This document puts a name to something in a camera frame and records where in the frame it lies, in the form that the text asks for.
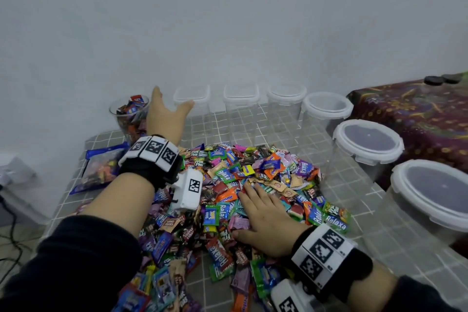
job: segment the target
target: gray grid mat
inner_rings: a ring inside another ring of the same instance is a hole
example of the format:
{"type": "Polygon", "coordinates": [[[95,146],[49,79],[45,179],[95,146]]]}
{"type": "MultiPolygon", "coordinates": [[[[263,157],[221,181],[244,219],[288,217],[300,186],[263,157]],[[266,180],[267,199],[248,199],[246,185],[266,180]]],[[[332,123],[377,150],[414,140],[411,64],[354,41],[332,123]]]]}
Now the gray grid mat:
{"type": "MultiPolygon", "coordinates": [[[[304,138],[298,138],[301,127],[300,122],[298,127],[294,127],[291,126],[291,118],[279,118],[279,121],[285,125],[280,126],[282,128],[281,132],[267,132],[266,110],[265,105],[258,107],[258,126],[253,137],[254,144],[266,144],[268,140],[269,143],[276,144],[278,148],[287,148],[292,153],[299,153],[299,144],[304,143],[304,138]]],[[[213,143],[229,142],[226,112],[215,113],[211,118],[213,119],[213,143]]],[[[198,145],[202,141],[206,141],[205,129],[206,126],[203,125],[202,120],[191,118],[186,122],[184,136],[190,132],[192,132],[192,135],[200,133],[199,137],[192,136],[193,144],[198,145]]],[[[247,133],[244,136],[242,133],[237,134],[235,137],[236,140],[241,142],[249,138],[252,139],[247,133]]],[[[120,144],[124,140],[120,130],[105,132],[88,139],[85,142],[85,150],[120,144]]],[[[318,146],[325,146],[323,143],[330,142],[327,133],[319,130],[313,135],[307,136],[305,140],[313,141],[318,146]]],[[[68,195],[81,176],[86,163],[84,155],[85,152],[79,158],[78,169],[68,184],[53,219],[46,227],[43,238],[49,236],[60,221],[67,215],[72,214],[79,205],[90,202],[100,193],[100,190],[97,190],[68,195]]],[[[309,154],[301,153],[301,157],[305,160],[311,160],[309,154]]],[[[339,156],[329,169],[328,177],[322,185],[322,192],[328,201],[350,210],[353,217],[347,236],[356,241],[360,249],[371,254],[372,252],[366,249],[363,229],[369,231],[369,227],[375,226],[374,212],[380,204],[384,192],[378,185],[370,185],[369,182],[366,173],[351,157],[339,156]]],[[[380,244],[380,254],[373,254],[374,257],[384,262],[395,274],[407,274],[421,282],[435,286],[447,301],[464,311],[468,311],[468,264],[466,260],[450,249],[438,252],[438,257],[424,251],[419,251],[417,256],[411,256],[405,252],[399,242],[407,238],[414,239],[414,232],[412,232],[412,236],[408,237],[404,235],[405,233],[407,232],[402,232],[401,236],[384,241],[380,238],[377,239],[376,241],[380,244]]],[[[224,279],[218,283],[213,283],[208,269],[209,264],[211,264],[210,256],[202,253],[200,265],[187,276],[188,291],[197,301],[202,303],[206,310],[210,312],[228,311],[232,307],[234,298],[229,287],[230,280],[224,279]]],[[[325,307],[327,311],[348,310],[346,306],[333,297],[330,298],[325,307]]],[[[254,312],[262,311],[262,308],[255,303],[251,304],[251,309],[254,312]]]]}

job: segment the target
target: finger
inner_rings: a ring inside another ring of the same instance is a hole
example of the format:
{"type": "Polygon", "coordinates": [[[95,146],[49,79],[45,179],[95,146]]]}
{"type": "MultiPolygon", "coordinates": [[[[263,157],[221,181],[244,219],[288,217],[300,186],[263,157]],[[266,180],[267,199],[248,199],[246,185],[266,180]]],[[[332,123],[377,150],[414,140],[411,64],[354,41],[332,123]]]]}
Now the finger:
{"type": "Polygon", "coordinates": [[[246,182],[244,185],[244,189],[247,192],[247,195],[249,196],[250,200],[252,200],[252,202],[254,203],[257,209],[260,209],[261,207],[265,207],[265,204],[261,200],[260,196],[258,196],[257,191],[255,191],[252,185],[246,182]]]}
{"type": "Polygon", "coordinates": [[[241,200],[241,204],[245,210],[245,213],[247,214],[247,217],[252,219],[252,217],[257,211],[257,208],[255,207],[254,203],[252,202],[252,200],[250,200],[247,194],[244,194],[242,191],[239,191],[237,193],[237,196],[239,197],[239,200],[241,200]]]}
{"type": "Polygon", "coordinates": [[[177,110],[175,112],[183,115],[185,118],[187,117],[187,115],[189,114],[190,110],[193,108],[194,105],[195,105],[195,102],[193,100],[186,101],[184,103],[181,103],[177,107],[177,110]]]}
{"type": "Polygon", "coordinates": [[[284,209],[284,205],[281,203],[281,200],[275,194],[270,195],[270,200],[272,201],[273,205],[275,205],[275,207],[287,214],[286,210],[284,209]]]}
{"type": "Polygon", "coordinates": [[[272,206],[272,201],[268,197],[268,194],[265,192],[265,190],[260,186],[260,184],[255,183],[254,188],[263,203],[267,206],[272,206]]]}
{"type": "Polygon", "coordinates": [[[249,230],[235,230],[232,232],[232,237],[239,242],[255,245],[258,242],[257,233],[249,230]]]}
{"type": "Polygon", "coordinates": [[[162,93],[159,89],[159,86],[157,85],[153,88],[153,93],[151,94],[151,102],[155,103],[158,106],[164,106],[164,103],[162,102],[162,93]]]}

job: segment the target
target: left hand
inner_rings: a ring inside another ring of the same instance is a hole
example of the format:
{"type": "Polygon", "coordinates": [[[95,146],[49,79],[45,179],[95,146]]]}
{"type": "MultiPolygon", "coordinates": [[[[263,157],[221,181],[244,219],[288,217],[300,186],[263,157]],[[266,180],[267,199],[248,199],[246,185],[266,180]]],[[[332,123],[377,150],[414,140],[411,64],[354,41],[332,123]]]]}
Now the left hand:
{"type": "Polygon", "coordinates": [[[193,101],[186,101],[170,111],[164,106],[159,86],[155,86],[146,117],[146,133],[164,136],[168,141],[178,145],[184,132],[184,122],[194,106],[193,101]]]}

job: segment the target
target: pile of candy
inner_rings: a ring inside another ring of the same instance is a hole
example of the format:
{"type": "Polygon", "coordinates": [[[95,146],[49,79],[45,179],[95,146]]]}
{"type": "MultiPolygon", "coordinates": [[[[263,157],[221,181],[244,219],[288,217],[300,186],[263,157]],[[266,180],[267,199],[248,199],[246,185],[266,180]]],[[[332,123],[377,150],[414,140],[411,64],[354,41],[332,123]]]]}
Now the pile of candy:
{"type": "Polygon", "coordinates": [[[128,103],[123,104],[116,110],[120,129],[131,139],[131,144],[135,143],[138,138],[146,136],[147,111],[140,111],[146,104],[143,96],[133,95],[130,96],[128,103]]]}
{"type": "Polygon", "coordinates": [[[276,193],[299,222],[327,222],[341,233],[348,229],[348,211],[326,202],[320,193],[320,169],[284,149],[222,143],[179,150],[184,158],[181,171],[194,168],[203,173],[200,205],[196,211],[177,212],[171,209],[169,186],[156,192],[139,237],[141,269],[122,290],[115,311],[200,310],[186,291],[185,275],[197,266],[204,248],[213,259],[209,267],[213,281],[234,274],[232,311],[246,311],[251,298],[273,311],[270,291],[289,277],[288,270],[231,236],[233,230],[250,228],[237,196],[246,181],[276,193]]]}

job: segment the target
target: clear plastic container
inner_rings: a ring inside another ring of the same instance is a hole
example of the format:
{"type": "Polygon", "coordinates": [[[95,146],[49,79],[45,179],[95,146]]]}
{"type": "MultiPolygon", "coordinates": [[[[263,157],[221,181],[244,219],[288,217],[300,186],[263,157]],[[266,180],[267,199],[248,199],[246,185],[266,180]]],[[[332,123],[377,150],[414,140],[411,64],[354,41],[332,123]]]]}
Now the clear plastic container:
{"type": "Polygon", "coordinates": [[[187,85],[176,89],[175,106],[193,100],[195,106],[185,120],[180,146],[194,148],[199,144],[213,144],[213,115],[210,111],[211,89],[209,85],[187,85]]]}
{"type": "Polygon", "coordinates": [[[289,149],[297,153],[299,137],[298,119],[301,104],[307,89],[302,84],[272,84],[267,89],[267,131],[268,144],[289,149]]]}
{"type": "Polygon", "coordinates": [[[302,101],[304,116],[298,138],[300,156],[317,166],[331,157],[331,136],[336,126],[351,115],[353,104],[346,97],[331,92],[315,92],[302,101]]]}
{"type": "MultiPolygon", "coordinates": [[[[361,225],[364,243],[391,270],[401,271],[404,264],[405,274],[420,275],[451,267],[455,279],[457,271],[467,271],[466,259],[448,245],[468,232],[468,174],[429,160],[406,161],[393,168],[389,189],[369,215],[361,225]]],[[[466,273],[458,279],[468,284],[466,273]]]]}
{"type": "Polygon", "coordinates": [[[258,100],[260,92],[258,85],[239,87],[227,84],[224,87],[223,100],[226,105],[227,126],[231,144],[255,146],[255,135],[258,121],[258,100]]]}
{"type": "Polygon", "coordinates": [[[117,109],[122,105],[127,105],[130,96],[114,101],[109,106],[109,112],[114,116],[120,130],[124,133],[127,142],[133,145],[141,136],[146,136],[146,116],[148,115],[149,99],[141,96],[145,102],[142,107],[137,107],[137,111],[132,114],[117,114],[117,109]]]}
{"type": "Polygon", "coordinates": [[[344,208],[355,213],[386,165],[396,161],[403,149],[402,138],[392,129],[377,122],[346,120],[333,132],[331,155],[320,167],[323,183],[340,193],[344,208]]]}

